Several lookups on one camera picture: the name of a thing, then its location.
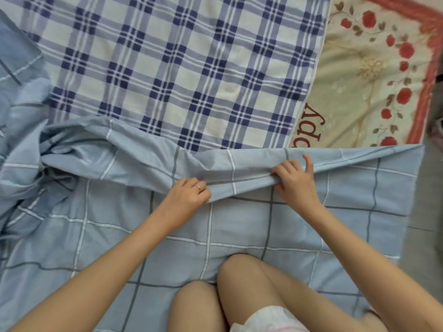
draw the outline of person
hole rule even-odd
[[[322,206],[313,162],[307,154],[303,157],[305,170],[296,160],[272,169],[281,178],[275,190],[323,238],[374,310],[355,319],[284,272],[252,256],[233,255],[220,267],[216,286],[194,281],[177,292],[168,332],[443,331],[443,306]],[[94,329],[147,255],[210,197],[205,182],[178,181],[138,228],[48,296],[10,332]]]

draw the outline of red border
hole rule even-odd
[[[439,67],[439,57],[443,48],[443,14],[413,0],[368,0],[382,6],[386,10],[393,10],[400,15],[420,22],[420,31],[429,33],[428,47],[432,50],[432,59],[423,79],[413,125],[407,136],[406,143],[421,143],[423,131],[428,116],[432,89],[435,85],[435,76]]]

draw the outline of person's right arm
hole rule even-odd
[[[357,236],[318,200],[311,158],[272,169],[276,191],[323,238],[358,289],[392,332],[443,332],[443,306],[385,256]]]

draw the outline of person's left hand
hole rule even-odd
[[[155,209],[168,231],[172,232],[183,226],[205,202],[212,192],[206,189],[206,183],[197,178],[183,178],[174,184],[165,199]]]

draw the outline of tiled floor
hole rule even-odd
[[[443,83],[435,86],[430,117],[440,108],[443,109]],[[443,223],[443,153],[428,139],[424,144],[416,200],[399,265],[443,303],[443,266],[435,249],[437,230]]]

